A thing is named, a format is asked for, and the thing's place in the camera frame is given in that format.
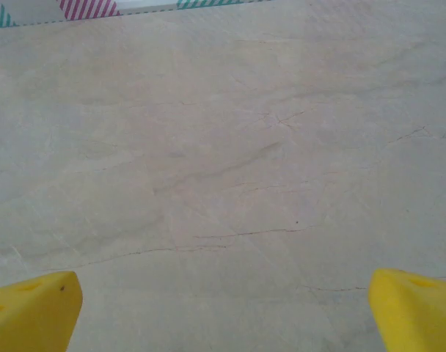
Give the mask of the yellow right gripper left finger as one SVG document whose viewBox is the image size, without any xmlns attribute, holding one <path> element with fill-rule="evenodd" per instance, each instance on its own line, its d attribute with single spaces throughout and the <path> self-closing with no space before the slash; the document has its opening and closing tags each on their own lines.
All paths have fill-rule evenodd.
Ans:
<svg viewBox="0 0 446 352">
<path fill-rule="evenodd" d="M 73 271 L 0 287 L 0 352 L 66 351 L 82 302 Z"/>
</svg>

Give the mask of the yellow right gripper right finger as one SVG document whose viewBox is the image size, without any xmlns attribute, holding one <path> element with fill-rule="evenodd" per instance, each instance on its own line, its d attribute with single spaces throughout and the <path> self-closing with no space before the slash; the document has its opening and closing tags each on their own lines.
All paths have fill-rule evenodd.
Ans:
<svg viewBox="0 0 446 352">
<path fill-rule="evenodd" d="M 387 351 L 446 351 L 446 281 L 381 268 L 368 298 Z"/>
</svg>

